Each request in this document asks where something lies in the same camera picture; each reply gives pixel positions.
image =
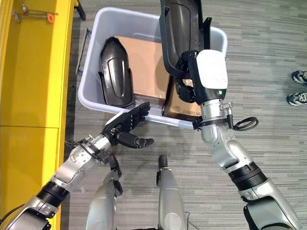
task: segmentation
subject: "brown cardboard box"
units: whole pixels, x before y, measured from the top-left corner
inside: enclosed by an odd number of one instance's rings
[[[193,86],[192,80],[183,80],[186,85]],[[187,103],[182,101],[175,89],[175,82],[170,81],[169,98],[164,107],[163,116],[177,118],[181,120],[194,121],[196,117],[201,116],[201,107],[196,103]]]
[[[164,68],[161,43],[117,37],[125,47],[132,72],[134,98],[162,107],[166,100],[169,74]]]

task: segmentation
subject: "gray carpet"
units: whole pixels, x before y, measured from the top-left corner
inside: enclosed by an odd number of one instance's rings
[[[76,97],[81,77],[74,69],[86,27],[106,6],[160,14],[158,0],[81,0],[87,21],[75,12],[67,104],[66,139],[97,135],[110,114],[83,107]],[[289,74],[307,69],[307,2],[305,0],[206,0],[203,15],[228,36],[226,100],[235,103],[235,122],[257,116],[259,126],[237,133],[257,165],[273,179],[307,229],[307,107],[289,106],[286,96],[307,90]],[[133,150],[112,148],[121,165],[124,194],[117,200],[118,230],[157,227],[157,159],[168,156],[190,220],[201,230],[248,229],[244,202],[229,177],[212,161],[199,132],[145,122],[135,134],[155,144]],[[97,164],[62,206],[62,230],[84,230],[89,204],[108,173]]]

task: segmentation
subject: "sneaker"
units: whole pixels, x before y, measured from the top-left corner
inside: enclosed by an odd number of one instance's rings
[[[297,70],[291,74],[292,79],[300,84],[307,84],[307,71]]]
[[[298,106],[307,104],[307,92],[296,92],[288,95],[287,101],[290,105]]]

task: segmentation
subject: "gray plastic bin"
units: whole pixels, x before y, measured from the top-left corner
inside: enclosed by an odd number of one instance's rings
[[[89,109],[116,114],[127,109],[105,104],[98,75],[101,67],[99,55],[105,40],[111,36],[161,42],[159,16],[107,7],[101,9],[95,17],[78,97],[81,104]],[[211,27],[211,48],[226,54],[227,36],[215,27]],[[146,120],[193,129],[191,122],[162,116],[158,108],[151,108]]]

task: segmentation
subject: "yellow shelf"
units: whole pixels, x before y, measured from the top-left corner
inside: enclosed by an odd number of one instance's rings
[[[21,5],[57,12],[21,19]],[[63,161],[74,0],[2,0],[0,215],[36,195]],[[59,230],[60,213],[50,223]]]

